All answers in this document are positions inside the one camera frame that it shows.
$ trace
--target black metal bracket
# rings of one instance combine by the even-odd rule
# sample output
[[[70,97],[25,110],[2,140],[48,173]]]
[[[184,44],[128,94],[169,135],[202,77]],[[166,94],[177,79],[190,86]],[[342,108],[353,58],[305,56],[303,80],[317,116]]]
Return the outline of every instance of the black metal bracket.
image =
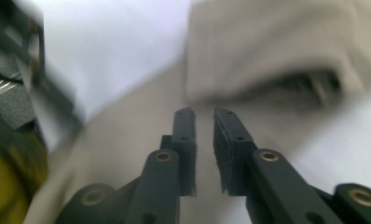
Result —
[[[258,149],[232,111],[216,108],[214,120],[223,189],[247,196],[253,223],[371,224],[371,189],[343,184],[331,196],[308,185],[281,153]]]
[[[37,57],[30,52],[32,40],[38,40]],[[32,91],[46,97],[58,112],[70,117],[76,126],[81,126],[80,120],[73,113],[72,100],[47,76],[43,22],[39,24],[12,0],[0,0],[0,49],[6,54],[15,55],[26,64],[31,71]],[[3,80],[22,83],[20,80],[1,76],[0,74]]]
[[[195,195],[195,115],[191,108],[174,115],[172,135],[163,135],[142,174],[114,190],[103,184],[84,187],[62,209],[56,224],[175,224],[180,196]]]

